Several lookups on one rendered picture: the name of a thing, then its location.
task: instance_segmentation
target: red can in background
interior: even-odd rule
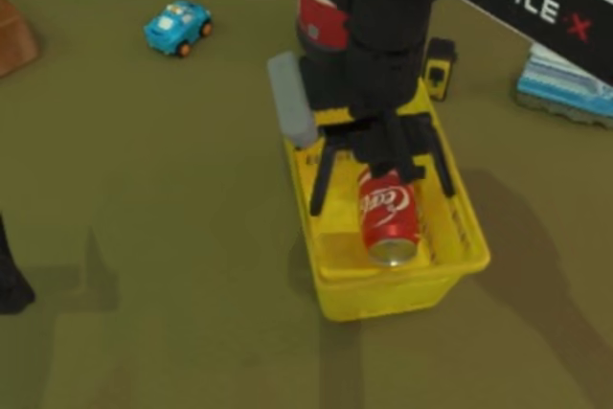
[[[370,258],[395,267],[418,252],[420,220],[413,186],[404,185],[396,171],[373,178],[366,169],[358,178],[362,238]]]
[[[298,0],[300,32],[322,50],[337,52],[347,48],[347,18],[330,0]]]

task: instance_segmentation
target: yellow plastic container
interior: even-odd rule
[[[365,168],[346,152],[337,154],[323,212],[308,213],[323,140],[305,150],[285,142],[303,223],[313,280],[324,315],[351,321],[432,307],[464,275],[483,270],[489,250],[464,183],[449,150],[423,83],[415,100],[398,113],[427,111],[442,138],[446,161],[456,188],[444,196],[429,155],[416,158],[426,178],[415,184],[421,212],[422,238],[417,257],[399,268],[372,264],[362,244],[357,210],[357,176]],[[347,110],[316,114],[321,124],[350,120]]]

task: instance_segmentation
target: stack of cloth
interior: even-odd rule
[[[613,87],[538,44],[517,83],[516,101],[573,122],[613,129]]]

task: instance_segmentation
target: brown table surface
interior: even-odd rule
[[[13,0],[43,57],[0,81],[0,204],[39,301],[0,318],[9,409],[610,409],[613,133],[515,106],[528,45],[457,0],[437,105],[493,257],[434,309],[323,320],[265,61],[295,0]]]

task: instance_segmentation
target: toy car wheel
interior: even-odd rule
[[[213,32],[213,22],[211,20],[205,21],[200,28],[200,36],[208,37]]]
[[[176,48],[176,54],[178,57],[186,57],[190,54],[191,50],[192,47],[190,44],[188,42],[183,42]]]

